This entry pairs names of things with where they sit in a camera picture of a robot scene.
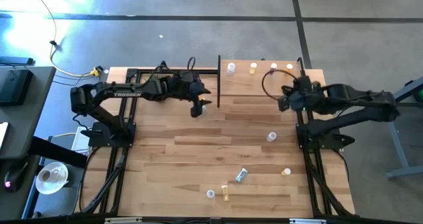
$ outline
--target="concrete floor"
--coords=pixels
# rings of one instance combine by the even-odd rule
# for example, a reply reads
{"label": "concrete floor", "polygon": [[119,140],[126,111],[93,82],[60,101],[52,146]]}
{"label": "concrete floor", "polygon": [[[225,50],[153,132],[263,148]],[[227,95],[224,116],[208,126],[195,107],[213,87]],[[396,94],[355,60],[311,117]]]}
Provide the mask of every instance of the concrete floor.
{"label": "concrete floor", "polygon": [[[292,0],[45,1],[54,13],[294,16]],[[303,17],[423,17],[421,0],[299,0],[299,4]],[[0,10],[45,13],[39,0],[0,0]],[[170,66],[185,65],[190,56],[196,56],[198,66],[212,67],[219,54],[228,59],[293,60],[301,56],[295,22],[57,20],[57,24],[61,51],[54,60],[74,73],[90,71],[96,65],[152,66],[162,59]],[[324,69],[327,83],[395,92],[409,80],[423,76],[421,23],[308,22],[304,28],[311,65]],[[37,14],[18,15],[0,19],[0,32],[1,55],[29,56],[37,65],[49,65],[52,21]],[[422,111],[404,114],[413,114],[404,115],[399,122],[399,130],[406,134],[409,122],[405,118],[421,115]],[[36,135],[75,131],[72,115],[69,87],[54,83]],[[92,122],[81,121],[88,126]],[[422,223],[423,175],[385,179],[387,171],[400,167],[387,125],[366,122],[342,132],[356,138],[355,144],[346,148],[345,156],[357,214]],[[410,162],[421,165],[421,139],[406,139],[403,145]]]}

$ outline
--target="black metal frame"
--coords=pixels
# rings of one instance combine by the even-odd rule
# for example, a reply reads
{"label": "black metal frame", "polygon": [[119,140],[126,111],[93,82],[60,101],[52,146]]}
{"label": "black metal frame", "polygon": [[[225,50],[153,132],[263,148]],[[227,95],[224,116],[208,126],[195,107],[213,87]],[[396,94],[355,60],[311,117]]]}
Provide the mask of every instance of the black metal frame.
{"label": "black metal frame", "polygon": [[54,159],[80,168],[85,168],[85,163],[87,162],[87,157],[85,155],[60,147],[35,136],[32,138],[28,154]]}
{"label": "black metal frame", "polygon": [[[196,69],[195,70],[197,73],[199,73],[200,75],[217,75],[217,107],[220,107],[220,63],[217,66],[217,69]],[[176,72],[176,70],[174,69],[169,69],[169,70],[163,70],[163,71],[156,71],[156,74],[172,74]],[[126,71],[126,80],[125,83],[131,83],[131,80],[135,77],[135,83],[140,83],[141,82],[141,77],[143,74],[146,73],[151,73],[151,69],[128,69]],[[120,103],[120,109],[119,109],[119,116],[124,116],[125,114],[125,108],[126,108],[126,103],[127,103],[128,99],[127,98],[122,98],[122,101]],[[137,98],[132,98],[132,102],[131,102],[131,107],[130,107],[130,114],[129,114],[129,120],[128,123],[132,124],[134,123],[134,119],[135,119],[135,109],[137,106]],[[129,147],[125,147],[122,148],[122,152],[123,153],[128,153]],[[117,147],[112,147],[112,150],[110,152],[110,159],[109,159],[109,164],[107,167],[107,172],[106,172],[106,180],[110,177],[110,175],[112,174],[112,171],[114,169],[114,165],[116,162],[116,155],[118,152],[118,148]],[[113,200],[113,205],[110,209],[110,213],[114,213],[117,215],[118,213],[118,208],[119,208],[119,204],[120,204],[120,196],[122,193],[122,185],[124,182],[124,176],[125,176],[125,167],[126,167],[126,160],[122,166],[122,171],[118,176],[118,180],[117,180],[117,185],[116,185],[116,191],[115,191],[115,195],[114,195],[114,200]],[[109,191],[107,191],[100,203],[100,209],[99,209],[99,213],[106,213],[106,209],[107,209],[107,202],[108,202],[108,194]]]}

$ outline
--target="desk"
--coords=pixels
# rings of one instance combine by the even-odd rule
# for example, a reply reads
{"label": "desk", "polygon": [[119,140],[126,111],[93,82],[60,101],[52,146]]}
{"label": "desk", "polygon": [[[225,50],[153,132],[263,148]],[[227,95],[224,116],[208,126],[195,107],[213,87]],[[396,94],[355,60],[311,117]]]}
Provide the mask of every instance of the desk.
{"label": "desk", "polygon": [[[0,106],[0,122],[8,122],[10,125],[5,144],[0,150],[0,159],[20,159],[28,153],[35,127],[56,72],[56,69],[51,66],[27,67],[26,69],[34,75],[24,103],[20,106]],[[0,67],[0,74],[9,70],[13,68]]]}
{"label": "desk", "polygon": [[[236,62],[249,66],[252,61]],[[296,61],[287,62],[297,66]],[[302,152],[297,148],[296,115],[279,112],[276,101],[267,96],[236,95],[228,84],[228,61],[222,61],[221,106],[216,107],[217,79],[203,75],[202,80],[212,94],[205,98],[213,104],[198,118],[190,117],[191,104],[179,100],[162,103],[139,99],[135,113],[137,132],[130,149],[118,214],[121,216],[185,216],[185,217],[312,217],[309,189]],[[108,82],[123,83],[127,68],[112,67]],[[260,87],[258,71],[251,76],[254,87]],[[313,81],[325,83],[323,71],[307,70]],[[292,80],[281,73],[271,80]],[[269,91],[280,89],[274,83]],[[109,99],[102,106],[117,114],[120,99]],[[266,136],[274,131],[277,139],[268,143]],[[103,185],[109,148],[99,149],[89,164],[83,187],[83,203],[88,202]],[[354,212],[344,163],[332,151],[322,151],[329,187],[344,207]],[[241,183],[235,177],[242,168],[248,174]],[[291,175],[282,176],[284,168]],[[228,202],[223,201],[221,185],[229,185]],[[109,195],[111,206],[113,186]],[[206,197],[214,190],[216,197]],[[319,206],[323,209],[321,191],[317,188]]]}

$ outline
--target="gray metal leg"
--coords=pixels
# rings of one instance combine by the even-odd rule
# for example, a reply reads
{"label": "gray metal leg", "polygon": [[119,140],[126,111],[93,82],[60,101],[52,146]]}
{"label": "gray metal leg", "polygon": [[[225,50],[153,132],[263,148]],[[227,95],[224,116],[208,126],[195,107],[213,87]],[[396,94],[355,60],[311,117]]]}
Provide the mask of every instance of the gray metal leg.
{"label": "gray metal leg", "polygon": [[399,102],[411,96],[415,91],[423,89],[423,77],[419,78],[416,81],[413,81],[411,84],[400,89],[394,94],[395,101]]}
{"label": "gray metal leg", "polygon": [[386,177],[396,178],[396,177],[408,176],[413,174],[423,174],[423,165],[392,170],[391,172],[386,173]]}
{"label": "gray metal leg", "polygon": [[[419,78],[416,81],[413,81],[411,84],[405,86],[404,88],[400,89],[400,91],[394,94],[395,100],[400,102],[405,98],[412,95],[415,91],[423,89],[423,77]],[[392,170],[391,172],[386,173],[387,178],[394,178],[394,177],[401,177],[401,176],[408,176],[413,174],[420,174],[423,173],[423,165],[409,167],[407,158],[404,154],[404,149],[401,146],[401,141],[398,136],[398,131],[395,128],[393,122],[389,122],[389,131],[391,132],[392,140],[395,145],[395,149],[397,150],[399,160],[401,162],[402,168],[397,170]]]}
{"label": "gray metal leg", "polygon": [[399,161],[401,162],[401,165],[403,168],[408,167],[408,161],[404,154],[404,149],[401,146],[401,141],[399,140],[398,131],[395,128],[395,125],[393,122],[389,122],[389,130],[391,131],[392,140],[395,145],[395,149],[397,150]]}

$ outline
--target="logo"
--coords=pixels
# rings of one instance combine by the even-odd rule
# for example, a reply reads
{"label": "logo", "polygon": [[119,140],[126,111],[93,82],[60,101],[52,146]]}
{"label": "logo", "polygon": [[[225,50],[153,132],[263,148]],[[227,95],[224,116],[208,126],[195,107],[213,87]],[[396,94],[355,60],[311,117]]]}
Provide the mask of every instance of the logo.
{"label": "logo", "polygon": [[142,93],[115,93],[115,97],[137,97],[141,96]]}

